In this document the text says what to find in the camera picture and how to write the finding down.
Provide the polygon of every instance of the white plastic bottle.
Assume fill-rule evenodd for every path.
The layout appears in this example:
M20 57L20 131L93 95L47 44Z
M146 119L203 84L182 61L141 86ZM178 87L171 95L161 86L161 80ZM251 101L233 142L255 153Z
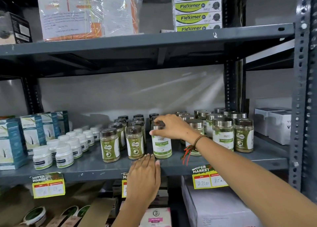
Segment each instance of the white plastic bottle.
M69 135L69 138L71 139L71 138L76 137L77 134L76 134L75 131L69 131L69 132L66 133L66 135Z
M47 145L34 148L33 153L33 163L36 170L47 169L52 166L52 153Z
M85 130L83 134L86 135L86 138L88 140L88 146L93 146L95 144L95 139L93 137L93 132L89 130Z
M95 141L100 140L100 129L98 127L91 127L90 130L93 132L93 138Z
M60 144L56 148L56 165L59 169L67 168L74 163L73 151L69 144Z
M74 132L78 135L78 134L82 134L82 128L77 128L74 129Z
M58 137L58 140L61 142L61 143L66 143L66 141L68 141L70 139L69 135L61 135Z
M80 143L80 146L81 146L81 151L84 153L88 150L88 140L86 138L86 135L85 134L79 134L79 135L76 135L76 137L79 139L79 143Z
M82 156L82 151L81 151L81 145L79 143L78 138L72 138L68 141L66 141L66 144L69 144L74 155L74 159L78 159Z
M59 139L49 140L46 144L49 146L49 150L52 153L53 161L55 161L56 148L59 145Z

